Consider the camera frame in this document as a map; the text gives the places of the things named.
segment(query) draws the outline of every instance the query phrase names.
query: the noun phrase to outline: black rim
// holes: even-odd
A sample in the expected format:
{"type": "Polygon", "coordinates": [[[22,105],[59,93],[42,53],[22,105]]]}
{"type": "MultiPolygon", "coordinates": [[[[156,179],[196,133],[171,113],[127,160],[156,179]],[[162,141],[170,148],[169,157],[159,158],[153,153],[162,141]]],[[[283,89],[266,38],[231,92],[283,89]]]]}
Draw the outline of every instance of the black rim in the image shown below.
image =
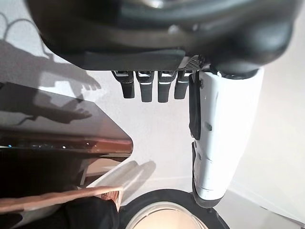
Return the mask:
{"type": "Polygon", "coordinates": [[[128,205],[121,207],[119,212],[119,228],[125,229],[135,214],[144,207],[157,202],[172,202],[184,207],[200,219],[209,229],[229,229],[228,225],[218,215],[215,209],[204,209],[196,204],[192,193],[175,189],[152,191],[136,198],[128,205]]]}

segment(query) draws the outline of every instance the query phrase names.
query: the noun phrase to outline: robotic hand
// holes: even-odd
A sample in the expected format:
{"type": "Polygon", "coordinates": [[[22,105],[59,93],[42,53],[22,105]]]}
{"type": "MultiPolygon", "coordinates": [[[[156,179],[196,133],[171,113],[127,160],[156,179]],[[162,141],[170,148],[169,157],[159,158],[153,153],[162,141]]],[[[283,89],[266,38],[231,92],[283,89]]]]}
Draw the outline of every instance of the robotic hand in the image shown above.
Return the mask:
{"type": "Polygon", "coordinates": [[[244,152],[261,66],[286,50],[303,0],[27,0],[43,41],[86,70],[111,70],[125,98],[134,74],[143,102],[175,99],[189,84],[193,195],[204,207],[225,194],[244,152]]]}

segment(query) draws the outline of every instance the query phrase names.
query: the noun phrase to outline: floor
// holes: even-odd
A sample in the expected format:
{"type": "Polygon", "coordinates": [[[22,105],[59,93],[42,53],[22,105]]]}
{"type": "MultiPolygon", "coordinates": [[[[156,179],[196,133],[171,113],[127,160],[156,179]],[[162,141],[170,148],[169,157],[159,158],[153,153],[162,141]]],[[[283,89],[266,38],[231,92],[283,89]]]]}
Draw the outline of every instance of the floor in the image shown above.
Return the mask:
{"type": "Polygon", "coordinates": [[[296,223],[228,191],[215,208],[231,229],[300,229],[296,223]]]}

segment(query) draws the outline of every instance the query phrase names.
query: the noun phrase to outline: white wall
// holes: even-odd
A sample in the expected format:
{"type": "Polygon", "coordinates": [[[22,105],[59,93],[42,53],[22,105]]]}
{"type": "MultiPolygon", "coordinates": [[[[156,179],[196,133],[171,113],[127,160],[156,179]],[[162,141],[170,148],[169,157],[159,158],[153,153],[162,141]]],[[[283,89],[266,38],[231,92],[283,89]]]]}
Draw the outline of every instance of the white wall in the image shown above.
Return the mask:
{"type": "MultiPolygon", "coordinates": [[[[9,22],[30,18],[21,0],[0,1],[0,12],[9,22]]],[[[0,39],[5,31],[0,15],[0,39]]],[[[305,11],[299,18],[292,45],[275,63],[267,66],[262,95],[247,151],[231,189],[261,206],[305,222],[305,11]]],[[[121,89],[110,72],[85,72],[55,58],[47,59],[33,26],[21,22],[0,43],[0,82],[13,82],[69,96],[83,95],[96,102],[134,141],[131,160],[153,161],[156,169],[129,198],[157,188],[191,191],[192,153],[188,129],[188,97],[157,103],[122,99],[121,89]],[[93,90],[99,83],[101,89],[93,90]]]]}
{"type": "Polygon", "coordinates": [[[305,7],[291,46],[266,67],[250,142],[231,188],[305,222],[305,7]]]}

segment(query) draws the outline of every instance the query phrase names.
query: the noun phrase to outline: metal grille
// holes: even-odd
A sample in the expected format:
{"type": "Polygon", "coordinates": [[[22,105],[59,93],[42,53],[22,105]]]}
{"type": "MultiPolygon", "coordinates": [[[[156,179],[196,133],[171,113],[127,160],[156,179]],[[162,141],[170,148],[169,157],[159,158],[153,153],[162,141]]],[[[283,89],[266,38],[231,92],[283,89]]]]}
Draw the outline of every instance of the metal grille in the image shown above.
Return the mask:
{"type": "Polygon", "coordinates": [[[196,59],[194,58],[190,60],[184,68],[179,70],[183,70],[183,71],[200,70],[201,69],[200,64],[201,64],[200,60],[198,58],[196,59]]]}

